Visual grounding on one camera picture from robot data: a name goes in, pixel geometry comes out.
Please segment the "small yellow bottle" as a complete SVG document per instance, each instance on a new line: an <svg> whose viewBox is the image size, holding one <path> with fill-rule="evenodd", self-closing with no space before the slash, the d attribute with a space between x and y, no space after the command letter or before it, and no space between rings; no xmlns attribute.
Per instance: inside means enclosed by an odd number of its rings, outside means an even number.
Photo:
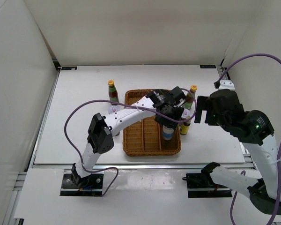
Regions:
<svg viewBox="0 0 281 225"><path fill-rule="evenodd" d="M190 124L191 124L191 120L189 120L189 121L187 121L187 122L183 122L183 123L181 124L181 127L180 127L180 134L181 134L181 135L186 135L186 134L188 133Z"/></svg>

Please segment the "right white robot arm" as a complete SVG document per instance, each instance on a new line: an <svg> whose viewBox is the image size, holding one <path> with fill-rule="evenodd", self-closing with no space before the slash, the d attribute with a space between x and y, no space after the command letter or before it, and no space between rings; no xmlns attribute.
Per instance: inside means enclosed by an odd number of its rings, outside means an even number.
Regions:
<svg viewBox="0 0 281 225"><path fill-rule="evenodd" d="M281 215L278 147L269 118L258 110L245 111L236 92L229 89L218 90L208 97L198 96L195 123L200 123L202 111L207 112L206 124L220 126L242 143L262 177L245 177L211 162L201 170L201 183L208 188L218 184L237 191L268 215L273 213L278 201L277 215Z"/></svg>

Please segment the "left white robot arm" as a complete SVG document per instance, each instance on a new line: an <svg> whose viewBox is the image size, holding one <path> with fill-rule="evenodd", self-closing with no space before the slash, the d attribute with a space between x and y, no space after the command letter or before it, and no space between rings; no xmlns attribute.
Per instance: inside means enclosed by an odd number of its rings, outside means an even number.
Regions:
<svg viewBox="0 0 281 225"><path fill-rule="evenodd" d="M72 182L79 188L87 186L99 157L114 147L113 137L128 126L154 116L161 126L176 129L184 111L180 104L185 99L179 87L170 91L156 89L118 112L105 116L95 114L88 128L86 149L72 166Z"/></svg>

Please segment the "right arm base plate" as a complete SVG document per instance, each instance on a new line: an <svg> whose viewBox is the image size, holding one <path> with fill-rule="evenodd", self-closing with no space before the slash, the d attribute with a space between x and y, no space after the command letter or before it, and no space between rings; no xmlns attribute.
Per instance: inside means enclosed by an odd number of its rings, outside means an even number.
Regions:
<svg viewBox="0 0 281 225"><path fill-rule="evenodd" d="M209 183L201 173L187 173L182 178L187 185L188 198L230 198L231 189L223 185Z"/></svg>

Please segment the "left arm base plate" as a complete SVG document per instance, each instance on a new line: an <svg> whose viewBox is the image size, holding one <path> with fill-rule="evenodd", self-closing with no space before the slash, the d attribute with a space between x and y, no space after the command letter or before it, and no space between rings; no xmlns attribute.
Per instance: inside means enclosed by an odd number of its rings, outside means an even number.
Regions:
<svg viewBox="0 0 281 225"><path fill-rule="evenodd" d="M82 182L82 185L76 185L72 181L72 174L65 170L61 182L60 196L88 196L97 197L103 193L103 173L91 174Z"/></svg>

